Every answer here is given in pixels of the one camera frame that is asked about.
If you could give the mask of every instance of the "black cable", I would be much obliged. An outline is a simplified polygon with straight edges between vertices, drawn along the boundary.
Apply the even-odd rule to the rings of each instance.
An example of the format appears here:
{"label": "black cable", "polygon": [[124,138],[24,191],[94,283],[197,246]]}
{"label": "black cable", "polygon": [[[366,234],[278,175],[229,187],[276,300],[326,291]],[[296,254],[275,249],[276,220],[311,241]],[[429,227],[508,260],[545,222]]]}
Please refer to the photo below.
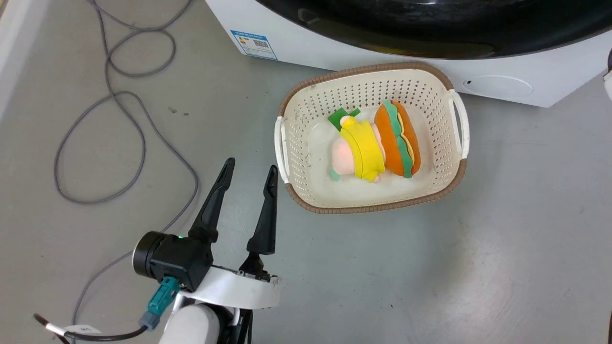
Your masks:
{"label": "black cable", "polygon": [[248,322],[248,334],[247,334],[247,344],[251,344],[253,340],[253,313],[251,313],[251,320]]}
{"label": "black cable", "polygon": [[[40,314],[34,314],[34,319],[36,319],[36,321],[38,321],[39,324],[43,326],[47,326],[47,324],[49,323],[49,321]],[[81,334],[81,333],[67,331],[63,335],[56,334],[56,336],[58,336],[58,338],[62,341],[62,343],[68,343],[66,338],[81,339],[81,340],[86,340],[88,342],[116,342],[118,340],[134,338],[137,335],[142,334],[146,330],[147,330],[147,327],[143,326],[137,329],[136,331],[126,333],[126,334],[116,334],[116,335],[89,335],[89,334]]]}
{"label": "black cable", "polygon": [[[103,48],[104,48],[104,53],[106,55],[106,60],[105,60],[105,63],[104,63],[104,79],[106,81],[106,87],[108,89],[108,95],[103,97],[102,99],[98,100],[96,103],[92,104],[87,110],[85,110],[83,113],[81,113],[81,115],[77,118],[77,120],[68,129],[68,132],[66,133],[66,135],[64,135],[64,138],[62,139],[62,141],[61,141],[61,143],[60,143],[60,145],[58,147],[57,153],[55,155],[54,164],[53,164],[54,165],[53,166],[53,178],[54,178],[54,181],[55,181],[55,186],[56,186],[56,189],[58,190],[59,194],[63,198],[65,198],[66,200],[68,200],[70,202],[73,202],[73,203],[76,203],[76,204],[93,205],[93,204],[106,203],[108,201],[111,201],[111,200],[121,196],[122,194],[127,192],[134,185],[134,183],[136,183],[136,180],[140,177],[140,174],[141,174],[141,172],[143,170],[143,167],[144,167],[144,160],[145,160],[145,156],[146,156],[146,140],[144,138],[144,133],[143,133],[142,128],[140,127],[140,125],[136,122],[134,117],[130,114],[129,111],[127,111],[125,106],[123,106],[121,101],[118,99],[119,95],[124,95],[124,94],[130,95],[130,96],[134,97],[138,101],[138,104],[140,105],[140,108],[142,109],[144,115],[146,116],[147,120],[149,121],[149,123],[150,123],[151,127],[153,128],[153,130],[154,130],[155,134],[157,135],[157,137],[174,154],[174,156],[176,156],[176,158],[189,170],[189,172],[193,176],[193,180],[195,182],[195,186],[193,188],[193,192],[192,192],[191,196],[189,197],[188,201],[186,202],[186,204],[176,214],[176,216],[174,216],[174,218],[172,220],[170,220],[170,222],[168,222],[168,224],[166,226],[164,226],[162,230],[160,230],[161,233],[164,233],[165,231],[168,230],[168,228],[170,228],[176,222],[176,220],[179,219],[179,217],[181,217],[183,215],[183,213],[187,210],[187,208],[191,205],[192,201],[196,197],[196,194],[198,192],[198,187],[200,186],[200,181],[198,179],[198,175],[196,174],[196,172],[193,169],[193,167],[183,158],[183,156],[180,155],[180,153],[177,152],[177,150],[172,146],[172,144],[170,144],[163,137],[163,135],[159,132],[159,130],[157,129],[157,126],[155,125],[155,123],[151,119],[151,116],[149,115],[149,112],[145,108],[142,100],[136,94],[134,94],[134,93],[132,93],[130,91],[114,91],[113,90],[113,88],[111,87],[109,76],[108,76],[108,71],[109,71],[109,66],[110,66],[117,73],[119,73],[121,75],[124,75],[126,77],[132,77],[132,78],[140,78],[140,77],[146,77],[146,76],[149,76],[149,75],[153,75],[153,74],[163,70],[168,65],[170,65],[170,63],[172,63],[172,61],[174,59],[174,55],[176,54],[176,42],[174,41],[174,38],[172,37],[172,35],[170,33],[168,33],[168,31],[166,31],[165,29],[168,26],[170,26],[172,23],[174,23],[181,15],[183,15],[183,13],[185,13],[185,11],[189,7],[189,5],[193,2],[193,0],[187,0],[185,2],[185,6],[183,6],[183,8],[180,11],[178,11],[178,13],[174,17],[172,17],[172,19],[170,19],[168,22],[166,22],[163,25],[156,26],[156,27],[153,27],[153,28],[139,28],[137,26],[125,23],[125,22],[117,19],[116,17],[112,16],[110,13],[108,13],[106,10],[102,9],[100,6],[98,6],[98,4],[96,3],[95,0],[87,0],[87,1],[91,4],[91,6],[93,6],[95,8],[95,11],[96,11],[97,16],[98,16],[98,21],[100,23],[100,35],[102,37],[102,45],[103,45]],[[125,26],[126,28],[130,28],[130,29],[133,30],[130,34],[128,34],[125,37],[123,37],[117,44],[115,44],[110,49],[108,48],[108,43],[106,42],[106,30],[105,30],[105,27],[104,27],[104,20],[102,18],[102,14],[106,15],[108,18],[114,20],[115,22]],[[144,32],[158,32],[158,33],[161,33],[161,34],[165,35],[166,37],[168,37],[170,39],[170,42],[172,43],[172,52],[170,54],[170,58],[166,62],[164,62],[160,67],[155,68],[155,69],[153,69],[151,71],[148,71],[148,72],[144,72],[144,73],[129,73],[129,72],[126,72],[124,70],[121,70],[119,67],[117,67],[113,63],[113,61],[111,59],[113,53],[122,44],[126,43],[132,37],[137,36],[139,34],[142,34]],[[60,158],[61,152],[64,149],[64,146],[66,145],[66,142],[67,142],[68,138],[70,137],[72,132],[75,130],[75,128],[79,125],[79,123],[81,123],[81,121],[94,108],[96,108],[97,106],[99,106],[103,102],[106,102],[107,100],[110,100],[110,99],[113,99],[113,102],[123,112],[123,114],[127,117],[127,119],[132,123],[132,125],[134,126],[134,128],[138,132],[138,136],[140,137],[140,141],[141,141],[141,144],[142,144],[142,151],[141,151],[140,162],[138,164],[138,169],[136,170],[136,173],[134,174],[134,177],[132,178],[132,180],[130,180],[119,191],[117,191],[115,193],[112,193],[109,196],[106,196],[106,197],[103,197],[103,198],[99,198],[97,200],[82,200],[82,199],[75,198],[73,196],[70,196],[70,195],[66,194],[63,191],[63,189],[61,187],[61,184],[59,183],[59,178],[58,178],[58,174],[59,174],[59,158]],[[106,270],[110,269],[115,264],[117,264],[121,260],[127,258],[131,254],[132,254],[131,252],[128,252],[128,253],[122,255],[121,257],[115,259],[110,264],[106,265],[100,271],[98,271],[98,273],[96,273],[93,277],[91,277],[91,279],[89,279],[89,281],[85,284],[85,287],[83,288],[81,294],[79,295],[79,298],[76,301],[76,306],[75,306],[74,311],[72,313],[72,324],[73,325],[77,323],[77,315],[78,315],[79,308],[81,306],[81,303],[83,301],[85,293],[87,292],[87,290],[91,286],[91,283],[93,283],[94,280],[96,280],[98,277],[100,277],[100,275],[102,275]]]}
{"label": "black cable", "polygon": [[64,337],[67,337],[73,340],[74,339],[86,340],[88,342],[116,342],[118,340],[126,340],[130,338],[134,338],[137,335],[142,334],[146,330],[147,330],[147,327],[143,326],[134,332],[130,332],[126,334],[116,334],[116,335],[89,335],[89,334],[81,334],[81,333],[75,333],[75,332],[66,332],[64,334]]}
{"label": "black cable", "polygon": [[612,313],[610,313],[610,327],[608,328],[608,344],[612,344]]}

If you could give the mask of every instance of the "energy label sticker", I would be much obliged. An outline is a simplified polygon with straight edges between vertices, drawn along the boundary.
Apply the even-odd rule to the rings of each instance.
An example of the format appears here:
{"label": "energy label sticker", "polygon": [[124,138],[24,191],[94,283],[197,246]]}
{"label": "energy label sticker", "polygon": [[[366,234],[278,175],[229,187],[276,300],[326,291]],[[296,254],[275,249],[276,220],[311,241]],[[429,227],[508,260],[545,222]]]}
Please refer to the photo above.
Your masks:
{"label": "energy label sticker", "polygon": [[258,58],[271,59],[278,61],[276,54],[272,51],[270,42],[268,42],[266,36],[248,34],[246,32],[231,30],[232,35],[238,42],[238,44],[244,50],[244,53],[249,56],[256,56]]}

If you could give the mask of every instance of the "washing machine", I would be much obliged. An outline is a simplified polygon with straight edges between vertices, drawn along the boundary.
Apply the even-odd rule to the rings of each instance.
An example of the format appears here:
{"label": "washing machine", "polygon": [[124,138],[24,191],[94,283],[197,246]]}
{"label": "washing machine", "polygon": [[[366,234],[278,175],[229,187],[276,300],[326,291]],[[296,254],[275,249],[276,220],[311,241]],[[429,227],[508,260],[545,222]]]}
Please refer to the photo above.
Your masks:
{"label": "washing machine", "polygon": [[249,56],[341,70],[423,61],[455,89],[550,107],[601,74],[610,0],[206,0]]}

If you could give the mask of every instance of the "white cable tag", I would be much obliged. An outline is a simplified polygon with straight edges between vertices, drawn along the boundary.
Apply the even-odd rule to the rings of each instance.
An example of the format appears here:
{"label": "white cable tag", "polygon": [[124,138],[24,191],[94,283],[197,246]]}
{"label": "white cable tag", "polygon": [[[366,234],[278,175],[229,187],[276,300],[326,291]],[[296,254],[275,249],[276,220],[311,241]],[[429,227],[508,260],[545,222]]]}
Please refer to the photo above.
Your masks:
{"label": "white cable tag", "polygon": [[47,325],[45,325],[45,328],[57,335],[64,335],[66,333],[66,329],[59,327],[57,325],[51,324],[51,323],[48,323]]}
{"label": "white cable tag", "polygon": [[91,325],[70,325],[64,327],[66,331],[80,333],[80,334],[98,334],[102,333]]}

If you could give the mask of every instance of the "brown basket rim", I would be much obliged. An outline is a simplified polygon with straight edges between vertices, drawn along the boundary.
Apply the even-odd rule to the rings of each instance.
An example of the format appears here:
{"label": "brown basket rim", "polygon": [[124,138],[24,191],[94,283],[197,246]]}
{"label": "brown basket rim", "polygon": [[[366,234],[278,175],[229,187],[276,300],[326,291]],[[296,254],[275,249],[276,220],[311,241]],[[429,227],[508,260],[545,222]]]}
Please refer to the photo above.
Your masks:
{"label": "brown basket rim", "polygon": [[[380,71],[383,71],[383,70],[397,70],[397,69],[420,69],[420,70],[424,70],[426,72],[429,72],[430,74],[433,74],[436,78],[438,78],[442,82],[444,87],[446,87],[447,91],[453,89],[453,84],[450,82],[449,78],[444,73],[442,73],[436,67],[433,67],[432,65],[428,65],[428,64],[423,63],[423,62],[398,62],[398,63],[368,65],[368,66],[365,66],[365,67],[357,67],[357,68],[339,70],[338,72],[333,72],[333,73],[321,75],[320,77],[312,78],[312,79],[303,81],[303,82],[295,85],[295,87],[293,87],[287,93],[287,95],[285,96],[285,98],[281,102],[280,108],[278,110],[278,115],[280,117],[283,117],[285,115],[285,110],[287,108],[287,104],[289,103],[289,100],[291,100],[291,98],[298,91],[300,91],[303,88],[309,87],[309,86],[314,85],[314,84],[322,83],[322,82],[325,82],[325,81],[329,81],[329,80],[334,80],[334,79],[339,79],[339,78],[343,78],[343,77],[348,77],[348,76],[351,76],[351,75],[365,74],[365,73],[371,73],[371,72],[380,72]],[[463,178],[463,175],[465,174],[465,169],[466,169],[467,165],[468,165],[468,160],[467,159],[461,159],[459,161],[459,168],[457,169],[457,174],[455,175],[455,178],[453,178],[453,180],[450,182],[450,184],[447,187],[445,187],[444,189],[442,189],[442,190],[440,190],[440,191],[438,191],[436,193],[432,193],[429,196],[413,198],[411,200],[398,201],[398,202],[393,202],[393,203],[388,203],[388,204],[380,204],[380,205],[377,205],[377,206],[363,206],[363,207],[350,207],[350,208],[321,208],[321,207],[315,207],[315,206],[312,206],[312,205],[306,203],[306,201],[304,201],[297,194],[295,189],[293,189],[293,186],[291,185],[291,183],[289,183],[289,182],[286,183],[285,187],[287,188],[287,192],[289,192],[289,195],[291,196],[291,198],[297,204],[299,204],[299,206],[301,206],[302,208],[304,208],[304,209],[306,209],[308,211],[315,212],[317,214],[356,214],[356,213],[360,213],[360,212],[385,211],[385,210],[389,210],[389,209],[403,208],[403,207],[413,206],[413,205],[420,204],[420,203],[426,203],[426,202],[435,201],[435,200],[438,200],[438,199],[448,195],[452,190],[454,190],[457,187],[459,182],[461,182],[461,179]]]}

